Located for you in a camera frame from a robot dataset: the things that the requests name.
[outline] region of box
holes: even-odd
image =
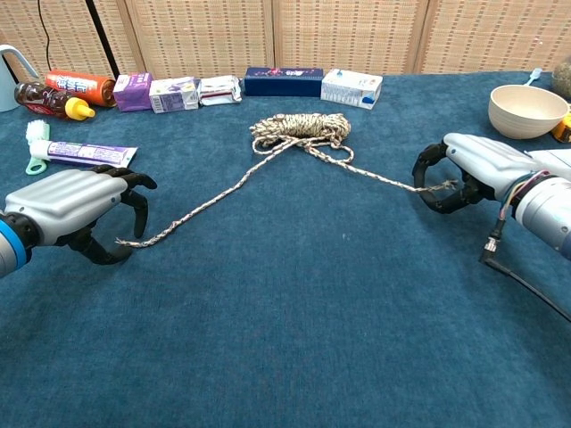
[[[150,73],[121,74],[117,77],[113,97],[120,111],[151,110],[149,90],[153,76]]]
[[[190,77],[153,80],[149,99],[155,113],[198,108],[196,83]]]
[[[383,78],[332,69],[321,83],[321,99],[371,110],[381,93]]]
[[[323,69],[249,67],[244,77],[247,96],[316,96],[321,94]]]
[[[571,113],[568,113],[563,120],[551,130],[551,134],[560,143],[571,143]]]
[[[203,78],[198,85],[201,105],[240,103],[242,101],[240,81],[236,76]]]

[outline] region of bamboo wall panel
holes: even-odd
[[[125,0],[97,0],[95,8],[122,74],[145,71]]]
[[[243,76],[272,66],[271,0],[127,0],[155,78]]]
[[[571,0],[431,0],[415,71],[553,70],[571,54]]]
[[[53,68],[112,77],[85,1],[49,0],[43,1],[41,7],[51,40],[49,53]],[[37,1],[1,1],[0,29],[0,42],[19,49],[43,78],[48,70],[46,34],[37,13]],[[18,79],[32,79],[13,55],[7,54],[5,58]]]
[[[411,72],[427,0],[274,0],[281,67]]]

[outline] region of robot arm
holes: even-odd
[[[571,178],[571,168],[566,168],[565,162],[568,152],[522,153],[489,138],[451,133],[418,156],[412,175],[415,186],[424,187],[427,169],[444,158],[450,159],[460,168],[464,187],[442,200],[428,191],[421,192],[428,207],[448,214],[482,199],[508,203],[519,224],[571,259],[571,181],[567,179]],[[512,193],[515,185],[521,186]]]
[[[142,236],[148,204],[132,190],[137,185],[157,187],[147,175],[100,165],[64,170],[10,193],[0,211],[0,277],[28,263],[37,246],[69,245],[96,264],[126,259],[130,248],[108,252],[91,231],[103,214],[122,202],[134,208],[135,236]]]

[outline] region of tabletop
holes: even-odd
[[[33,119],[54,141],[136,146],[129,167],[157,183],[137,188],[148,239],[263,159],[252,125],[315,112],[348,119],[352,165],[412,185],[418,154],[449,132],[561,148],[549,135],[509,140],[488,120],[491,90],[527,76],[385,76],[371,111],[245,96],[163,114],[98,108],[78,122],[19,107],[0,113],[0,194],[74,168],[25,174]],[[434,182],[452,174],[442,166]],[[478,263],[498,209],[438,214],[292,147],[123,263],[37,247],[0,279],[2,425],[569,426],[570,326]],[[133,220],[119,205],[94,235],[107,248],[135,240]],[[498,258],[571,310],[571,264],[513,218]]]

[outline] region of white toothbrush head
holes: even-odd
[[[43,120],[32,120],[26,129],[26,140],[28,144],[37,140],[50,139],[50,126]]]

